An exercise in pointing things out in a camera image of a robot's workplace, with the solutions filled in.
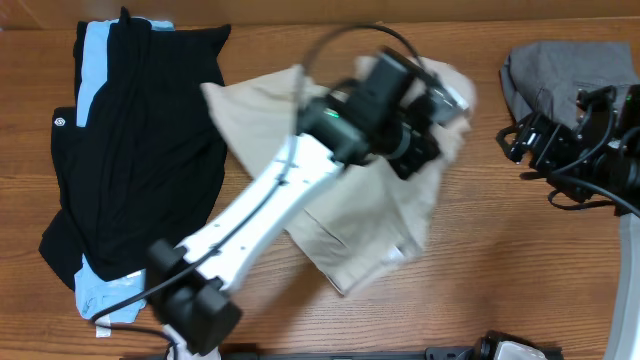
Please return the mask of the beige cotton shorts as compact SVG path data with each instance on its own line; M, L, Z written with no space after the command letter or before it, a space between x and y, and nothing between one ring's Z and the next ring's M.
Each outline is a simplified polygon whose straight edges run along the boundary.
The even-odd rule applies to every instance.
M442 178L471 128L477 103L472 81L447 63L424 63L468 105L452 120L432 125L440 155L408 180L399 179L383 158L351 167L286 228L343 295L423 254ZM229 86L201 86L214 125L251 177L263 171L291 131L300 71L293 65Z

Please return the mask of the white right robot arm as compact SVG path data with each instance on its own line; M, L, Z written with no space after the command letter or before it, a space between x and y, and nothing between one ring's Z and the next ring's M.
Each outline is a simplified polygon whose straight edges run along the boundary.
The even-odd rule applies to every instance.
M570 128L540 112L501 129L496 141L514 163L531 156L523 179L553 187L548 202L565 211L612 206L619 218L620 272L604 357L639 357L639 86L615 107L617 90L579 90L583 111Z

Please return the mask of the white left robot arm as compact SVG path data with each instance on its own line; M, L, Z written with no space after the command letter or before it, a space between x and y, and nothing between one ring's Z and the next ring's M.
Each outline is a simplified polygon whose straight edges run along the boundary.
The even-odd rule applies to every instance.
M231 295L285 226L347 167L381 156L401 180L441 152L430 132L467 112L466 100L420 62L385 48L363 79L346 78L300 105L294 132L216 219L176 245L148 251L145 290L167 358L210 355L238 324Z

